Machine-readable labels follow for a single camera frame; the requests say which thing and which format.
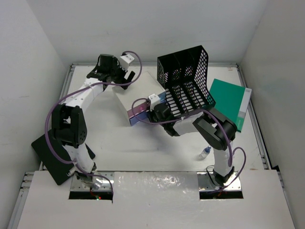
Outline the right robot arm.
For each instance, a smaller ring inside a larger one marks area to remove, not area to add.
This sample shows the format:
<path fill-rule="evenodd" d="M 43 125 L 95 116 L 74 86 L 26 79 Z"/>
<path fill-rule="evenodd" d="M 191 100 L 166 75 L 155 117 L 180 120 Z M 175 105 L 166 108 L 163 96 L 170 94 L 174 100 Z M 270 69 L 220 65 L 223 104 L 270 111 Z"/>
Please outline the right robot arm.
<path fill-rule="evenodd" d="M 234 172 L 232 144 L 237 126 L 216 108 L 193 111 L 177 119 L 168 105 L 161 103 L 148 112 L 149 121 L 160 124 L 170 136 L 198 132 L 213 148 L 215 181 L 223 186 Z"/>

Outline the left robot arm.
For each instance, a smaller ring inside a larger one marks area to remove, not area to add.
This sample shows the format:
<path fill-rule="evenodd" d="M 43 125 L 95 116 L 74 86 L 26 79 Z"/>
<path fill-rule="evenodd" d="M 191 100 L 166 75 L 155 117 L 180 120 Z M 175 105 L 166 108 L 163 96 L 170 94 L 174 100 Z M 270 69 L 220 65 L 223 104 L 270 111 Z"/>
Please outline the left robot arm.
<path fill-rule="evenodd" d="M 80 89 L 62 98 L 49 115 L 52 137 L 67 150 L 70 162 L 84 174 L 91 174 L 95 165 L 85 145 L 87 126 L 84 113 L 109 85 L 126 90 L 132 84 L 135 72 L 128 72 L 128 68 L 133 61 L 130 52 L 124 52 L 118 58 L 101 54 Z"/>

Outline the white drawer organizer box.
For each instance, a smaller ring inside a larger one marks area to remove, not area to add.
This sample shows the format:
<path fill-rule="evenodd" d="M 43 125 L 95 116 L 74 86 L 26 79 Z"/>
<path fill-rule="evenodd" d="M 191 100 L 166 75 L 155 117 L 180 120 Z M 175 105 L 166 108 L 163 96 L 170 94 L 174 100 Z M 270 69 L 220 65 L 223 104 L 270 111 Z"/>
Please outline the white drawer organizer box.
<path fill-rule="evenodd" d="M 165 89 L 157 82 L 156 77 L 148 71 L 143 72 L 140 78 L 128 86 L 126 90 L 115 86 L 112 88 L 112 92 L 130 126 L 139 122 L 132 113 L 132 103 L 136 99 L 147 99 L 150 95 L 155 94 L 160 98 L 161 102 L 164 102 L 166 96 Z"/>

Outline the small clear dropper bottle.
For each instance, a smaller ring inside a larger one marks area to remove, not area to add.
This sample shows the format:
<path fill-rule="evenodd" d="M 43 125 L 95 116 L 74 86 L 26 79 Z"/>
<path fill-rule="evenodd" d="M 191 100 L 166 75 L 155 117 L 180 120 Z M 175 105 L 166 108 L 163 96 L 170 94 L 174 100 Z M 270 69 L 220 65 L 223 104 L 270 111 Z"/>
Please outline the small clear dropper bottle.
<path fill-rule="evenodd" d="M 200 154 L 201 159 L 205 159 L 211 152 L 211 146 L 207 146 Z"/>

